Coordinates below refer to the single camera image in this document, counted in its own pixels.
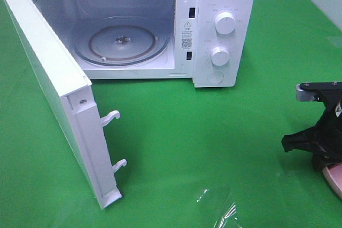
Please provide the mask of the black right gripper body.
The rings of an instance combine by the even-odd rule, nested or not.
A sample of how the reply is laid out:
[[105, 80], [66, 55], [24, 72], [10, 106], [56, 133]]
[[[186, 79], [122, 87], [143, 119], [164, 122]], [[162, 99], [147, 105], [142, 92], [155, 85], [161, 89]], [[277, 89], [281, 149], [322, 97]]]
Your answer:
[[313, 167], [321, 171], [341, 163], [341, 92], [315, 90], [315, 100], [324, 103], [325, 110], [314, 126]]

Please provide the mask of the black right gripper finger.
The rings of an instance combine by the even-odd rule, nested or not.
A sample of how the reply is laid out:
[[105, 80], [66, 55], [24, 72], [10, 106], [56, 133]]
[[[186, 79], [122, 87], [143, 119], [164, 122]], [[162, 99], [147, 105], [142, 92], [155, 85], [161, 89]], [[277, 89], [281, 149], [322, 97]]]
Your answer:
[[291, 135], [284, 135], [282, 138], [282, 146], [284, 151], [289, 152], [292, 150], [302, 150], [315, 153], [315, 133], [315, 128], [308, 128]]

